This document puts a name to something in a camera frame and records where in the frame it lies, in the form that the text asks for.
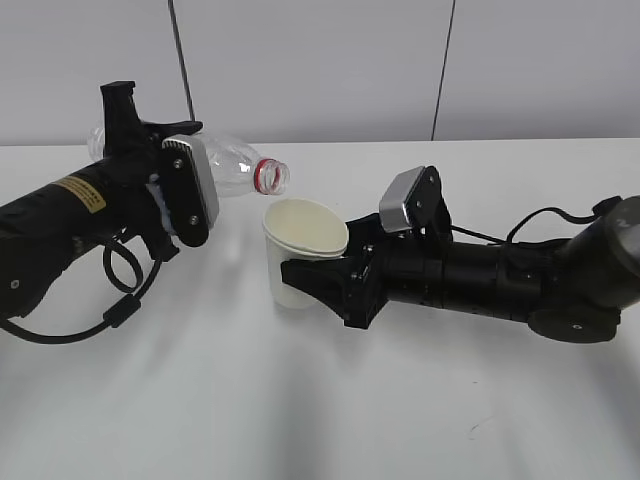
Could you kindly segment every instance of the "white table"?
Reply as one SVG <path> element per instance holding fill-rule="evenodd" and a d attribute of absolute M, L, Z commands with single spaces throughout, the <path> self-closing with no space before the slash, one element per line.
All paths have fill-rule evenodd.
<path fill-rule="evenodd" d="M 539 207 L 640 193 L 633 139 L 260 148 L 290 165 L 288 195 L 345 220 L 420 164 L 440 170 L 456 224 L 494 235 Z M 86 162 L 83 147 L 3 147 L 0 203 Z M 225 200 L 209 243 L 117 330 L 62 347 L 0 334 L 0 478 L 640 478 L 639 309 L 588 346 L 412 305 L 366 332 L 323 306 L 283 311 L 261 232 L 273 200 Z M 543 216 L 522 238 L 575 232 Z M 94 252 L 22 323 L 69 332 L 117 298 Z"/>

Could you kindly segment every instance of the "warning label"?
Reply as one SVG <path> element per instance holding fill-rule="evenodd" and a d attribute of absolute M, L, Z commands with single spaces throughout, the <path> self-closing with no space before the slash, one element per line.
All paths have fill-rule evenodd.
<path fill-rule="evenodd" d="M 107 206 L 102 195 L 93 188 L 90 183 L 85 182 L 81 178 L 68 176 L 61 178 L 57 182 L 53 182 L 54 185 L 58 185 L 71 193 L 73 193 L 78 199 L 84 203 L 90 213 L 96 213 Z"/>

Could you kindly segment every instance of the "white paper cup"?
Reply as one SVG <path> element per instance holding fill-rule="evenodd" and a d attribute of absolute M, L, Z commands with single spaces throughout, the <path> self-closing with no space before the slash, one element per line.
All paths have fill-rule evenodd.
<path fill-rule="evenodd" d="M 288 308 L 306 308 L 315 298 L 282 283 L 286 260 L 329 260 L 340 257 L 349 243 L 347 225 L 329 208 L 300 198 L 272 203 L 262 222 L 267 239 L 269 287 L 274 300 Z"/>

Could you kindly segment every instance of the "robotic arm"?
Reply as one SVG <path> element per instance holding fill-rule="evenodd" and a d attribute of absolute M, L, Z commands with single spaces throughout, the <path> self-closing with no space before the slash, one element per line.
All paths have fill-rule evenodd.
<path fill-rule="evenodd" d="M 0 328 L 37 343 L 59 344 L 118 327 L 141 306 L 163 262 L 178 252 L 172 236 L 204 244 L 218 214 L 218 197 L 204 146 L 191 135 L 202 123 L 143 122 L 133 82 L 101 87 L 104 158 L 0 207 Z M 551 211 L 590 224 L 573 239 L 515 243 L 533 216 Z M 348 224 L 350 241 L 337 260 L 290 260 L 283 281 L 326 304 L 346 326 L 368 328 L 389 300 L 527 323 L 556 340 L 611 340 L 620 312 L 640 300 L 640 197 L 607 199 L 593 216 L 558 208 L 526 217 L 505 240 L 455 227 L 434 167 L 401 173 L 382 197 L 379 212 Z M 489 245 L 453 241 L 453 232 Z M 144 241 L 153 268 L 142 267 L 125 243 Z M 104 247 L 103 265 L 125 295 L 102 322 L 73 335 L 27 331 L 13 317 L 28 315 L 75 260 Z M 136 283 L 121 282 L 111 267 L 116 253 Z"/>
<path fill-rule="evenodd" d="M 551 211 L 590 224 L 573 239 L 514 243 L 533 216 Z M 593 216 L 534 212 L 506 240 L 451 224 L 434 167 L 398 175 L 379 213 L 348 223 L 344 257 L 289 260 L 285 283 L 323 302 L 349 327 L 369 327 L 389 300 L 526 323 L 555 340 L 611 340 L 620 312 L 640 300 L 640 197 L 614 197 Z M 489 245 L 453 241 L 453 231 Z"/>
<path fill-rule="evenodd" d="M 0 328 L 37 343 L 70 343 L 118 327 L 138 308 L 163 262 L 205 243 L 218 214 L 218 197 L 202 143 L 190 137 L 201 122 L 142 122 L 134 82 L 101 87 L 104 159 L 0 207 Z M 146 280 L 123 245 L 141 236 L 154 266 Z M 95 327 L 74 335 L 29 332 L 9 319 L 28 315 L 51 283 L 84 253 L 104 247 L 109 280 L 126 295 Z M 136 284 L 121 282 L 111 255 L 132 267 Z"/>

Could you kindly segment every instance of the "plastic bottle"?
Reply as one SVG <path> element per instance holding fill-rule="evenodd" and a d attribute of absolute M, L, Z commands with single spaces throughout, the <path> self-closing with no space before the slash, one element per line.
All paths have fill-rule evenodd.
<path fill-rule="evenodd" d="M 280 195 L 289 183 L 289 168 L 282 162 L 265 158 L 250 145 L 223 134 L 197 133 L 204 143 L 220 197 L 235 197 L 250 192 Z M 87 139 L 93 161 L 103 157 L 104 127 L 91 130 Z"/>

